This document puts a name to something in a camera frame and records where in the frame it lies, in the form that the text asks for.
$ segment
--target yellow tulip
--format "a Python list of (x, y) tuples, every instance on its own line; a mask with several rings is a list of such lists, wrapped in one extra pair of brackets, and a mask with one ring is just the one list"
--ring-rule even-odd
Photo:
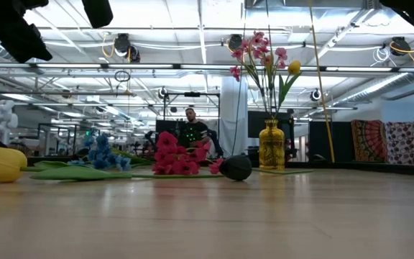
[(27, 167), (24, 153), (0, 147), (0, 182), (11, 183), (22, 176), (20, 168)]
[(300, 72), (300, 68), (301, 68), (300, 61), (295, 60), (288, 66), (288, 73), (290, 75), (296, 75)]

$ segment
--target white stuffed toy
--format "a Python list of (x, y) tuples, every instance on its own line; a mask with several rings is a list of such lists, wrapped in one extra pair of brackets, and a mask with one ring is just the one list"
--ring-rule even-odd
[(12, 113), (13, 107), (14, 101), (0, 101), (0, 139), (6, 145), (9, 144), (11, 129), (17, 128), (19, 124), (19, 117)]

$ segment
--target ceiling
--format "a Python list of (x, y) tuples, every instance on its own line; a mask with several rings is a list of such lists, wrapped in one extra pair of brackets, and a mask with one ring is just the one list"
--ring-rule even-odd
[[(360, 7), (363, 1), (343, 1), (340, 3), (343, 6), (330, 6), (331, 8), (324, 6), (325, 2), (330, 1), (317, 1), (318, 6), (314, 9), (316, 45), (319, 52), (326, 50), (320, 54), (321, 65), (356, 67), (414, 65), (409, 55), (397, 57), (378, 53), (378, 48), (382, 47), (383, 43), (389, 44), (392, 37), (396, 36), (404, 37), (414, 50), (414, 27), (394, 12), (389, 9), (369, 10), (362, 17), (363, 21), (350, 28), (352, 19), (358, 19), (357, 15), (362, 12)], [(130, 41), (140, 52), (141, 63), (229, 65), (235, 64), (229, 49), (225, 46), (231, 34), (244, 34), (245, 37), (251, 37), (254, 29), (267, 32), (269, 28), (272, 46), (286, 47), (288, 62), (300, 60), (303, 65), (315, 65), (315, 41), (311, 33), (309, 8), (298, 4), (298, 1), (287, 1), (287, 6), (284, 6), (285, 1), (269, 0), (270, 5), (266, 12), (264, 3), (265, 1), (253, 0), (110, 0), (114, 13), (113, 21), (107, 27), (91, 29), (82, 1), (51, 0), (46, 7), (27, 11), (24, 18), (28, 23), (36, 24), (41, 32), (43, 41), (53, 55), (50, 63), (127, 63), (125, 58), (116, 54), (110, 58), (105, 54), (112, 53), (110, 45), (118, 33), (128, 33)], [(330, 47), (324, 46), (333, 40), (335, 43)], [(8, 61), (0, 57), (0, 62)], [(119, 109), (132, 118), (154, 121), (156, 113), (161, 113), (162, 109), (156, 108), (152, 111), (144, 106), (161, 104), (157, 92), (163, 86), (173, 93), (199, 91), (215, 94), (221, 91), (222, 78), (229, 76), (224, 71), (193, 73), (172, 70), (158, 71), (159, 76), (155, 78), (150, 69), (130, 70), (132, 79), (129, 82), (119, 83), (113, 76), (107, 76), (106, 79), (103, 76), (103, 73), (114, 74), (115, 70), (50, 69), (46, 71), (45, 75), (37, 76), (34, 73), (26, 73), (22, 69), (0, 68), (1, 76), (15, 81), (12, 82), (13, 84), (5, 82), (3, 85), (1, 84), (3, 81), (0, 80), (0, 90), (70, 89), (100, 95), (110, 92), (111, 88), (115, 91), (119, 86), (119, 93), (129, 89), (137, 96), (100, 96), (98, 101), (104, 104), (141, 104), (141, 107)], [(87, 72), (96, 73), (97, 76), (71, 75)], [(377, 77), (382, 76), (368, 73), (323, 74), (322, 84), (329, 98), (333, 99)], [(248, 80), (248, 83), (251, 93), (249, 105), (254, 106), (261, 98), (252, 100), (257, 88), (251, 80)], [(316, 73), (303, 74), (291, 88), (284, 104), (317, 106), (317, 103), (314, 104), (309, 98), (309, 93), (315, 88), (318, 88)], [(46, 102), (46, 99), (60, 103), (84, 102), (81, 96), (74, 96), (68, 100), (61, 96), (43, 98), (36, 96), (36, 102)], [(215, 100), (205, 97), (179, 96), (172, 104), (180, 104), (180, 108), (184, 107), (184, 104), (208, 104), (211, 107), (197, 109), (198, 113), (203, 116), (216, 116), (218, 113)], [(62, 111), (61, 107), (51, 108)], [(82, 107), (75, 112), (85, 112), (87, 115), (94, 115), (95, 118), (104, 116), (94, 114), (95, 111), (90, 107)]]

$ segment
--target yellow pole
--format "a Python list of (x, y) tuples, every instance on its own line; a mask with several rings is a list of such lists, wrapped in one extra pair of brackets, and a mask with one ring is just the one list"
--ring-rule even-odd
[(309, 0), (309, 12), (310, 12), (310, 23), (312, 24), (312, 28), (313, 28), (314, 53), (316, 54), (317, 74), (318, 74), (318, 77), (319, 77), (319, 89), (321, 90), (323, 114), (325, 115), (325, 124), (327, 126), (328, 144), (330, 145), (331, 162), (335, 163), (334, 144), (331, 141), (330, 124), (328, 123), (327, 108), (326, 108), (326, 105), (325, 105), (325, 97), (323, 95), (323, 89), (322, 89), (321, 67), (319, 66), (319, 55), (318, 55), (318, 52), (317, 52), (316, 30), (314, 29), (313, 1), (312, 0)]

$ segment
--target patterned fabric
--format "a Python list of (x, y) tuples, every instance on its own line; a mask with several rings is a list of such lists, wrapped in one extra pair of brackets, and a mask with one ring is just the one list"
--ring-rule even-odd
[(387, 157), (385, 127), (379, 120), (351, 121), (356, 161), (384, 163)]
[(414, 165), (414, 122), (386, 124), (387, 162)]

